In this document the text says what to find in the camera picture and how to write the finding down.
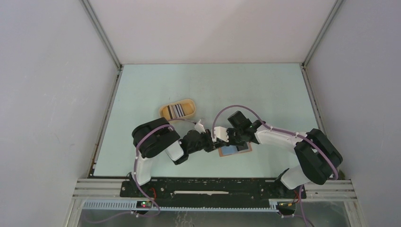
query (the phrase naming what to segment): white ceiling panel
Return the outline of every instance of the white ceiling panel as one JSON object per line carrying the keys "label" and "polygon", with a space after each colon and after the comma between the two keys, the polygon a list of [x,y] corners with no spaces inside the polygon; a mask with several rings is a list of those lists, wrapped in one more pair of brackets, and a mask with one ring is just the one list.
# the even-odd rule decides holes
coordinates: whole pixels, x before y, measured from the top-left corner
{"label": "white ceiling panel", "polygon": [[92,0],[120,61],[302,62],[335,0]]}

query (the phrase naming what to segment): black mounting plate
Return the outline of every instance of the black mounting plate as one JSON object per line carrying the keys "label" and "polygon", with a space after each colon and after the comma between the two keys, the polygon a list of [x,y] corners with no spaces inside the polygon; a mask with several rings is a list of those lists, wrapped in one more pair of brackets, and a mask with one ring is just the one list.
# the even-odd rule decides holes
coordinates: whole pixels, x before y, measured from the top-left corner
{"label": "black mounting plate", "polygon": [[[268,208],[269,199],[294,199],[294,190],[275,183],[274,178],[172,178],[154,177],[142,189],[161,207]],[[175,191],[220,191],[228,194],[181,194]],[[134,181],[122,183],[120,197],[141,198]]]}

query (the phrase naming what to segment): yellow tray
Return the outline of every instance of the yellow tray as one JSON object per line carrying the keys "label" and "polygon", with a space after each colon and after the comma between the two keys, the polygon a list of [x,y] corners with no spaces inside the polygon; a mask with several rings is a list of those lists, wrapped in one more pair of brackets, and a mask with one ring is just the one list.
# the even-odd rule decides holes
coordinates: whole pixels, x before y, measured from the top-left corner
{"label": "yellow tray", "polygon": [[[175,117],[175,113],[173,111],[168,111],[169,106],[174,106],[177,104],[181,104],[182,110],[184,112],[184,116],[181,117]],[[195,103],[192,101],[192,99],[184,99],[175,103],[170,103],[167,105],[162,106],[159,109],[160,117],[165,117],[167,120],[170,120],[170,114],[173,116],[174,119],[189,119],[195,116],[196,112],[196,107]]]}

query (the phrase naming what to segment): gray wall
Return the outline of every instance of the gray wall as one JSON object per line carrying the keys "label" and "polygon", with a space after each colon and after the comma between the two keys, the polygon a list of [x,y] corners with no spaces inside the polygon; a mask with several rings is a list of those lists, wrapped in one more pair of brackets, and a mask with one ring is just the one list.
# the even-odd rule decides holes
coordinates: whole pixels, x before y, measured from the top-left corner
{"label": "gray wall", "polygon": [[308,72],[370,226],[399,226],[401,2],[347,0]]}
{"label": "gray wall", "polygon": [[0,226],[61,226],[116,75],[78,0],[0,3]]}

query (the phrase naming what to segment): red wire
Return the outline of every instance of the red wire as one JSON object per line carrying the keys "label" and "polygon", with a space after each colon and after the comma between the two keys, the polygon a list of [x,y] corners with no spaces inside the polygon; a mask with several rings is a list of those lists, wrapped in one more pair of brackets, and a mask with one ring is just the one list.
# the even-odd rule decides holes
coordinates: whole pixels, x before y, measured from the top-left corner
{"label": "red wire", "polygon": [[153,191],[153,194],[155,195],[155,198],[154,198],[154,199],[156,199],[156,190],[155,190],[154,188],[149,188],[149,190],[152,190],[152,191]]}
{"label": "red wire", "polygon": [[294,190],[294,192],[295,192],[296,198],[298,198],[298,201],[296,201],[295,203],[298,203],[298,202],[299,202],[299,195],[298,195],[298,193],[297,193],[295,190]]}

